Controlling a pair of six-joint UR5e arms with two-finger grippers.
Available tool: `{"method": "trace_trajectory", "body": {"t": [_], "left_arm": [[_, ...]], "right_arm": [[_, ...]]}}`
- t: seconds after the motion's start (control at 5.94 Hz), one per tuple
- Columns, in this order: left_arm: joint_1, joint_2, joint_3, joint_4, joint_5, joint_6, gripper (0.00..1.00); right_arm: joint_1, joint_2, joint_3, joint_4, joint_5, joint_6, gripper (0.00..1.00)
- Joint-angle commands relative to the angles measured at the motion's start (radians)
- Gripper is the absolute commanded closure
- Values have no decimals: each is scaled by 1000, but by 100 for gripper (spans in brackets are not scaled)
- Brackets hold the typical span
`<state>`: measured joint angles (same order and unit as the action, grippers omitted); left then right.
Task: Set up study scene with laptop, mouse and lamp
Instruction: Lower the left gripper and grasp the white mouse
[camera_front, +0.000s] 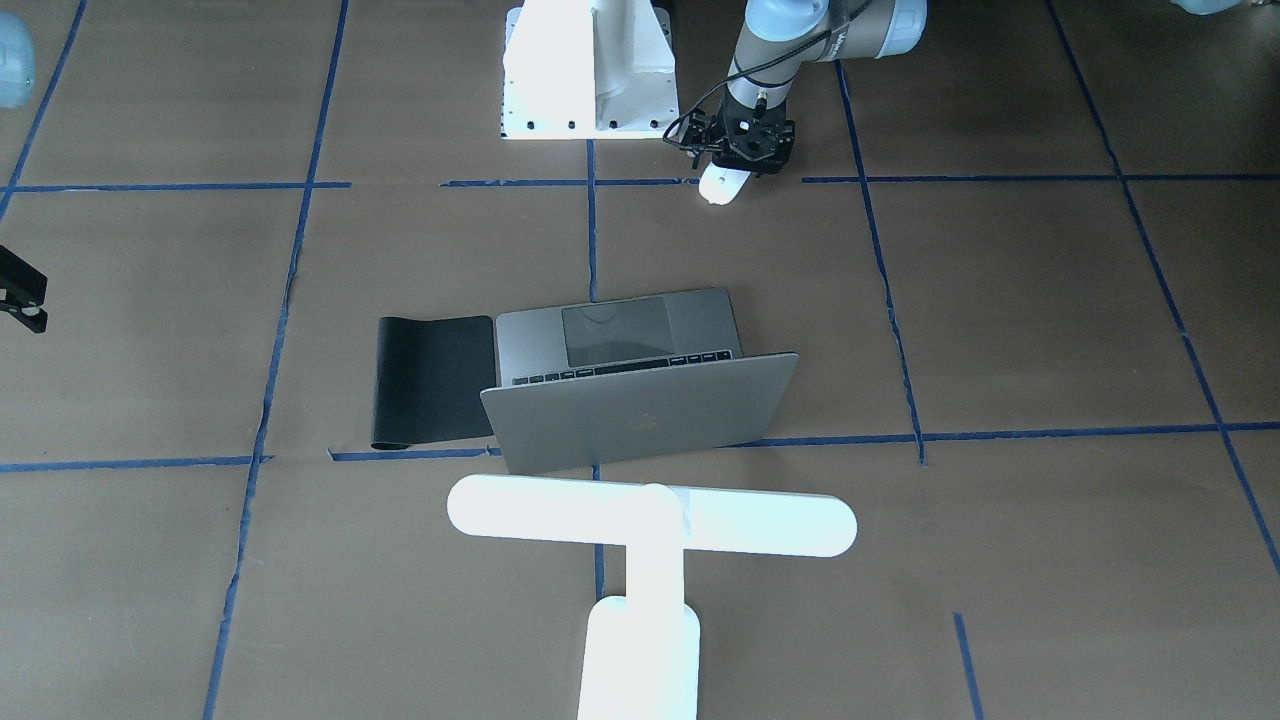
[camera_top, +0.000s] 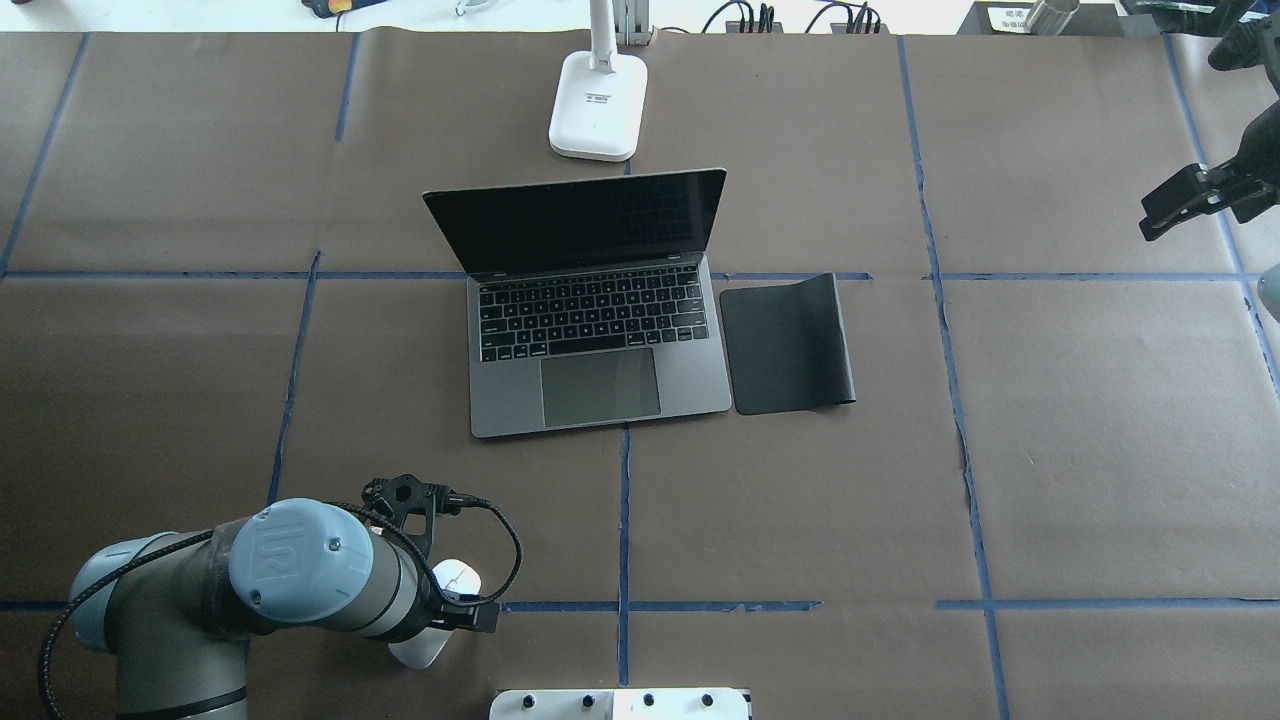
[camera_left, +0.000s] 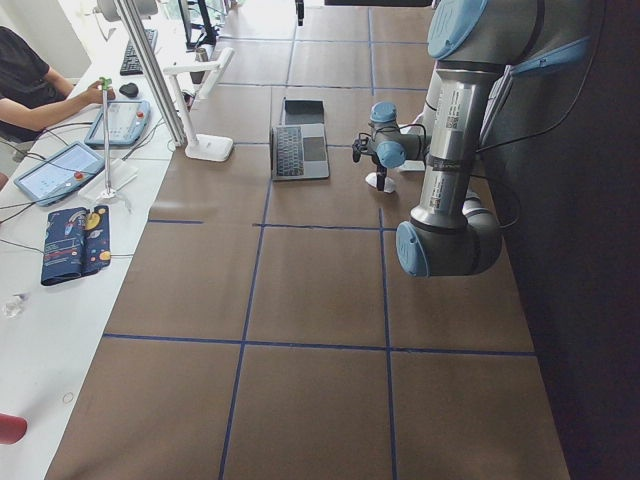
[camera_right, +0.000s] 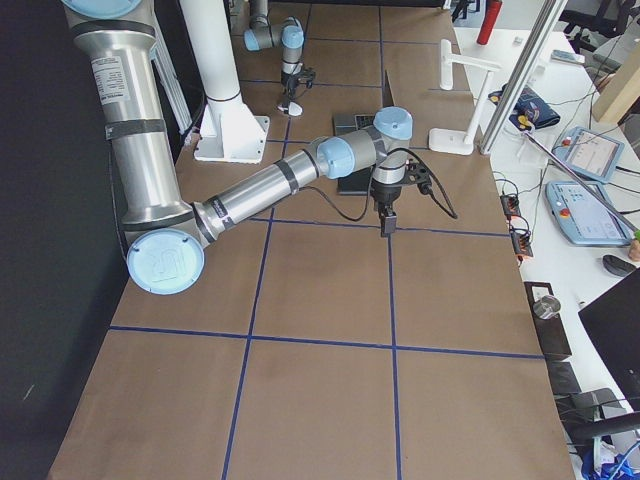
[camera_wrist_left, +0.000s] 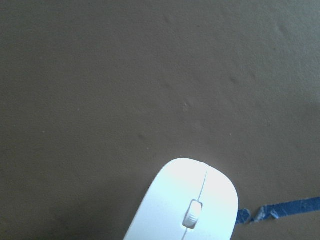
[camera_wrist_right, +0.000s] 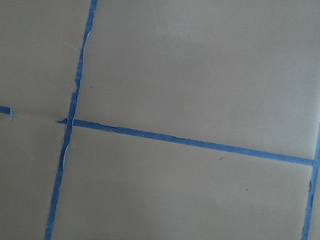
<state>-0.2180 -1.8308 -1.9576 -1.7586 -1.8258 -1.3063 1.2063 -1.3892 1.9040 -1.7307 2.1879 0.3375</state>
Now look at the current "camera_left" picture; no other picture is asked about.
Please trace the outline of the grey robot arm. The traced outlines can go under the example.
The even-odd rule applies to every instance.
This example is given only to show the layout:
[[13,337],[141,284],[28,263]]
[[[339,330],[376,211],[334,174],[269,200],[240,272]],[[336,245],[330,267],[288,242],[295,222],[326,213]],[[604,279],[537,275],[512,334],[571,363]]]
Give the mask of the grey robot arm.
[[465,276],[489,269],[502,238],[495,216],[469,188],[489,96],[505,73],[548,72],[580,60],[588,45],[585,1],[441,1],[427,37],[435,65],[419,125],[402,131],[396,107],[379,102],[369,139],[353,154],[386,172],[422,161],[419,203],[396,230],[396,251],[412,276]]

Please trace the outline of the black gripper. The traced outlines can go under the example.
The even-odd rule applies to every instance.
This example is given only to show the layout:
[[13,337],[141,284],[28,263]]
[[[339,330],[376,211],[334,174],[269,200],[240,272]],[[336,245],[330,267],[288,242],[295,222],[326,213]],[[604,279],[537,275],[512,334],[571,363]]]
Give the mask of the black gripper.
[[376,188],[378,191],[384,191],[386,188],[386,177],[387,170],[386,167],[382,164],[378,154],[374,152],[372,154],[372,161],[377,167],[376,171]]

